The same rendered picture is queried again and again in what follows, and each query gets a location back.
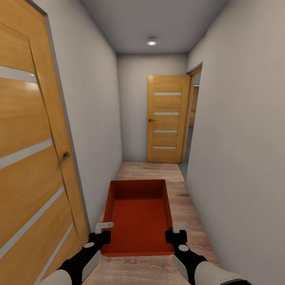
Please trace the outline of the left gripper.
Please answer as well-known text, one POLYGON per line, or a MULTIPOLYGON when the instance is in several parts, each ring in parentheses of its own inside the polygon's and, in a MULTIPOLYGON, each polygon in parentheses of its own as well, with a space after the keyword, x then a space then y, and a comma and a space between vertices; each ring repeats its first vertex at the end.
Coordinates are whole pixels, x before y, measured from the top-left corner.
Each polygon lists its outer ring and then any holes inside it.
POLYGON ((95 234, 95 232, 90 233, 88 240, 93 240, 94 238, 98 238, 101 240, 102 242, 102 246, 103 244, 108 244, 111 242, 111 231, 106 231, 104 230, 101 234, 95 234))

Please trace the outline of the storage box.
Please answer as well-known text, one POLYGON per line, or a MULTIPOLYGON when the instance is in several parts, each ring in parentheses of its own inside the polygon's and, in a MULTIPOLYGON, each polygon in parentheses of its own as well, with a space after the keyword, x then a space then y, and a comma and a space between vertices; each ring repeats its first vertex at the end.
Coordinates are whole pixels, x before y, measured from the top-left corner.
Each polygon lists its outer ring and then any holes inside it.
POLYGON ((163 256, 175 253, 165 231, 173 222, 165 179, 110 181, 104 222, 113 222, 106 257, 163 256))

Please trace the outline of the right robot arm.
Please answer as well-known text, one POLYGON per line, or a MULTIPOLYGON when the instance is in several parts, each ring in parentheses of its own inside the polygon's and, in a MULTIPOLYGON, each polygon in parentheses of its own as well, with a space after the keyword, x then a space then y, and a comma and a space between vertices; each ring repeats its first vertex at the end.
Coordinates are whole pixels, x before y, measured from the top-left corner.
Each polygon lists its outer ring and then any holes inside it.
POLYGON ((174 222, 172 226, 173 230, 165 231, 165 239, 173 245, 176 269, 191 285, 253 285, 242 276, 221 269, 190 250, 186 244, 186 230, 179 230, 189 228, 189 222, 174 222))

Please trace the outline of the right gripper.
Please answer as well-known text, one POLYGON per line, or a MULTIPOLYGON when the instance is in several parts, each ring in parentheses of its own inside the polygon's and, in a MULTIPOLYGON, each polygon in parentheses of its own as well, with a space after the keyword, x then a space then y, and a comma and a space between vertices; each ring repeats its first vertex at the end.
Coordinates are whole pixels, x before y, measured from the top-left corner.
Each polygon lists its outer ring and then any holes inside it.
POLYGON ((185 243, 187 243, 187 233, 186 230, 179 230, 180 233, 175 233, 173 230, 166 230, 165 231, 165 239, 167 243, 172 243, 177 239, 181 238, 185 243))

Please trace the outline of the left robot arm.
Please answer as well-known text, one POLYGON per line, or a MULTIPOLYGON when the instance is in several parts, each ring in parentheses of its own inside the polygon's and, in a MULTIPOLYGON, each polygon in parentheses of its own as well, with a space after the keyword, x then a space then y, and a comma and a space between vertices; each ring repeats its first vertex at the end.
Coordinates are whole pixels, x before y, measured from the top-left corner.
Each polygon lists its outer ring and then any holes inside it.
POLYGON ((103 244, 111 242, 111 231, 104 229, 113 227, 113 222, 97 223, 82 250, 37 285, 81 285, 99 264, 103 244))

